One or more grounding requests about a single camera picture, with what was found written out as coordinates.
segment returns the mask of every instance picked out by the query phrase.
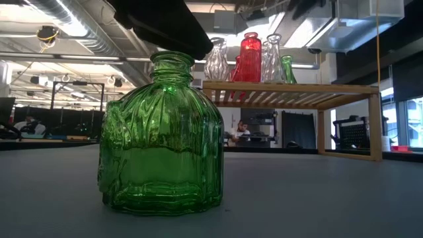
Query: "green glass bottle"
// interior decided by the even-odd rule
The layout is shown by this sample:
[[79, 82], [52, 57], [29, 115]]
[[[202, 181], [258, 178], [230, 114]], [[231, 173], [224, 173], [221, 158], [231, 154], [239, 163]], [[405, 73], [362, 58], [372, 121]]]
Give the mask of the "green glass bottle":
[[292, 72], [292, 56], [282, 56], [280, 61], [286, 76], [286, 83], [297, 83], [297, 80], [295, 80], [295, 76]]
[[223, 120], [189, 87], [194, 60], [151, 56], [154, 83], [109, 102], [102, 126], [98, 186], [103, 202], [141, 215], [202, 212], [222, 199]]

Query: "gray table surface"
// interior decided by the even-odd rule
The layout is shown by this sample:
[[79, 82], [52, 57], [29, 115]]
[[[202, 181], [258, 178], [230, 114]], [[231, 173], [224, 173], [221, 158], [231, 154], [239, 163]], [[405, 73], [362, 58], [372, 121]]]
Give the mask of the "gray table surface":
[[0, 237], [423, 237], [423, 164], [225, 154], [218, 208], [139, 217], [102, 205], [98, 146], [0, 151]]

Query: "person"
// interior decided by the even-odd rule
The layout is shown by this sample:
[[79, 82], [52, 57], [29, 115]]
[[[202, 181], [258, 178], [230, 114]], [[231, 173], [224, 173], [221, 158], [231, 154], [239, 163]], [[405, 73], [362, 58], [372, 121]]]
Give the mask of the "person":
[[250, 132], [247, 130], [247, 127], [247, 124], [244, 124], [242, 120], [239, 120], [238, 126], [236, 128], [232, 128], [230, 131], [232, 137], [228, 141], [228, 146], [235, 146], [241, 135], [249, 135]]
[[14, 127], [21, 132], [34, 135], [42, 135], [46, 131], [46, 127], [36, 121], [32, 116], [27, 116], [25, 121], [16, 123]]

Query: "wooden shelf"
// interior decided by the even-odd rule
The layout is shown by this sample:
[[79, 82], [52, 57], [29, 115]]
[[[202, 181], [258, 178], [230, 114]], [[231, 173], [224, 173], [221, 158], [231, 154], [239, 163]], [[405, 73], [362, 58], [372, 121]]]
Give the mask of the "wooden shelf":
[[217, 105], [241, 108], [327, 110], [379, 94], [362, 85], [312, 85], [204, 81], [203, 92]]

